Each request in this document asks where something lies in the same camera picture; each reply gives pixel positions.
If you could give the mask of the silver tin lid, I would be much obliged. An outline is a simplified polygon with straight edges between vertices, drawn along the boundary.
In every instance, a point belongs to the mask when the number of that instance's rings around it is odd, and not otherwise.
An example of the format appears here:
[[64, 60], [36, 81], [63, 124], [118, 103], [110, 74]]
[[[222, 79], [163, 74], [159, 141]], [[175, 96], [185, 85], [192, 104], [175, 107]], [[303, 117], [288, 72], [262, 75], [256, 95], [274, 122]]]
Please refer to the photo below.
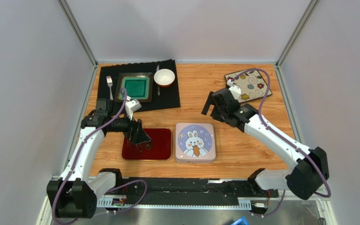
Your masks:
[[175, 127], [175, 157], [217, 156], [214, 127], [210, 123], [178, 123]]

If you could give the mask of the red lacquer tray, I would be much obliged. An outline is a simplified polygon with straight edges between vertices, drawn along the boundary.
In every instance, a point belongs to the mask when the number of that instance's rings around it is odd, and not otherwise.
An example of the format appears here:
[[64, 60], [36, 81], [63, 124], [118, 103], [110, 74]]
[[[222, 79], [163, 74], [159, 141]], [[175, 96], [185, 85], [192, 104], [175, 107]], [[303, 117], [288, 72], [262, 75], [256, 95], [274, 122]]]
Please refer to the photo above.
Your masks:
[[136, 146], [124, 138], [122, 158], [125, 160], [167, 160], [172, 153], [172, 132], [167, 128], [146, 128], [145, 132], [150, 136], [153, 148], [139, 152]]

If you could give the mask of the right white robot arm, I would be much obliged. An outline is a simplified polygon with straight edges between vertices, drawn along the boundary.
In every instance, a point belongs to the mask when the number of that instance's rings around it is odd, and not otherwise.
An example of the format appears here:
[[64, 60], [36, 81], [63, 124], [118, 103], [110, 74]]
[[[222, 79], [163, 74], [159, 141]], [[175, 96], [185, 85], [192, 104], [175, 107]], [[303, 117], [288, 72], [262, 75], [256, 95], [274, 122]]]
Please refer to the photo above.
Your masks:
[[321, 186], [327, 188], [330, 173], [325, 150], [320, 147], [312, 149], [292, 139], [252, 105], [240, 104], [234, 97], [235, 93], [234, 87], [211, 91], [202, 114], [206, 115], [213, 106], [210, 116], [214, 120], [259, 140], [288, 166], [283, 170], [256, 170], [248, 178], [252, 189], [258, 193], [270, 189], [289, 190], [298, 198], [308, 200], [318, 193]]

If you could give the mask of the pink handled metal tongs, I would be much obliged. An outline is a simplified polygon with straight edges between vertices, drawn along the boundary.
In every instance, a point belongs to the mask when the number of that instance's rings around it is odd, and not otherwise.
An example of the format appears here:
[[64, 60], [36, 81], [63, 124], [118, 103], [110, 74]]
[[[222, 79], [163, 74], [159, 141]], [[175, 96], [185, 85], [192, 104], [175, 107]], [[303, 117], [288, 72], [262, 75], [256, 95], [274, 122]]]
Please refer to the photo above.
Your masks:
[[143, 142], [143, 143], [136, 144], [135, 146], [139, 152], [144, 152], [144, 151], [151, 150], [153, 148], [153, 143], [152, 142]]

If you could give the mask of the silver tin with paper cups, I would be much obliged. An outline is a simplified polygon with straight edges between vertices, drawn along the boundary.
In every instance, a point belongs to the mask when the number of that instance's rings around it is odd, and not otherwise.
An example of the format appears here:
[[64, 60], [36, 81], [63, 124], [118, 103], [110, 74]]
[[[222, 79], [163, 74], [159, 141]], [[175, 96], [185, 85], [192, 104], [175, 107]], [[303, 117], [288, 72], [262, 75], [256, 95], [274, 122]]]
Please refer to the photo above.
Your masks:
[[202, 157], [190, 157], [188, 155], [181, 155], [175, 158], [178, 164], [211, 164], [216, 159], [215, 156], [202, 156]]

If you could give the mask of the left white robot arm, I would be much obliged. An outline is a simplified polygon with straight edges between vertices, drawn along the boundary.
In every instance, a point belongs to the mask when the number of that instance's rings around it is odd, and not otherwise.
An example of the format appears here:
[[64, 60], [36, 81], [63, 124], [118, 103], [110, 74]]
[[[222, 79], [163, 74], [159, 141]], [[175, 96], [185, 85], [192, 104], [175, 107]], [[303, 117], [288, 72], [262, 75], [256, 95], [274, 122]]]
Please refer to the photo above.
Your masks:
[[89, 180], [95, 155], [106, 134], [123, 133], [132, 144], [151, 141], [142, 127], [142, 121], [133, 117], [140, 108], [138, 100], [126, 97], [119, 111], [114, 113], [113, 100], [97, 100], [95, 110], [81, 121], [79, 139], [65, 170], [57, 180], [47, 184], [54, 220], [71, 218], [76, 221], [94, 216], [98, 200], [121, 179], [119, 169], [103, 169], [96, 178]]

